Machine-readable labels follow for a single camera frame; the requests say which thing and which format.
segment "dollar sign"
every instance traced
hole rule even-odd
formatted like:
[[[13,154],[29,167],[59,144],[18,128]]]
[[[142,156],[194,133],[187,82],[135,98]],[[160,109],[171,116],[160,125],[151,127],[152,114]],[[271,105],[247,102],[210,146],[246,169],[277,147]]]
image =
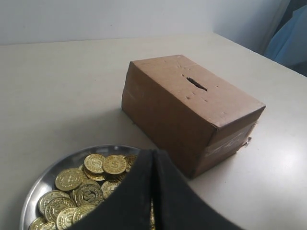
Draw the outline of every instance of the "dollar sign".
[[[111,164],[112,164],[113,168],[117,168],[118,167],[118,163],[116,161],[112,161]]]
[[[89,203],[92,203],[95,200],[95,194],[91,193],[91,191],[86,191],[83,193],[83,199]]]

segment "coin stack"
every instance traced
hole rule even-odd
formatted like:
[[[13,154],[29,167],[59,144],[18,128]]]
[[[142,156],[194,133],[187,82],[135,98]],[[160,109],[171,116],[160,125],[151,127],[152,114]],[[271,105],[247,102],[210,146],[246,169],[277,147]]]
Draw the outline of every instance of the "coin stack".
[[[37,207],[43,215],[29,230],[64,230],[84,218],[118,187],[136,160],[135,155],[90,154],[79,168],[61,171],[55,179],[58,190],[44,194]],[[151,209],[150,230],[154,230]]]

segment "white table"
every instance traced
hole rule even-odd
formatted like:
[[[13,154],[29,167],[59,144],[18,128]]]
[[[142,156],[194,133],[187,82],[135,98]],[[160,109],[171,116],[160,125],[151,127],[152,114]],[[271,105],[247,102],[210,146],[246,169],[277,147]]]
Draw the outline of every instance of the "white table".
[[[252,141],[190,181],[248,230],[307,229],[307,79],[216,34],[0,46],[0,229],[58,158],[98,144],[152,148],[120,109],[129,61],[184,54],[267,108]]]

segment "white wall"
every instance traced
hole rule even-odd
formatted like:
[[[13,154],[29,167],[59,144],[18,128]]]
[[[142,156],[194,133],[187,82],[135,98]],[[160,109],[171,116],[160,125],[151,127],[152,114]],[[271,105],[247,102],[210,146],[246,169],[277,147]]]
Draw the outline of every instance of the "white wall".
[[[0,0],[0,45],[215,31],[258,50],[285,1]]]

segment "blue cloth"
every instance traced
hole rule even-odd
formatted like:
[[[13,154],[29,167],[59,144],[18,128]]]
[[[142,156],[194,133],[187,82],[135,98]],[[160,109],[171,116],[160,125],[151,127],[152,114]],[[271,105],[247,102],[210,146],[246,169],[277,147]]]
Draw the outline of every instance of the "blue cloth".
[[[270,41],[264,56],[287,67],[307,62],[307,5],[293,12]]]

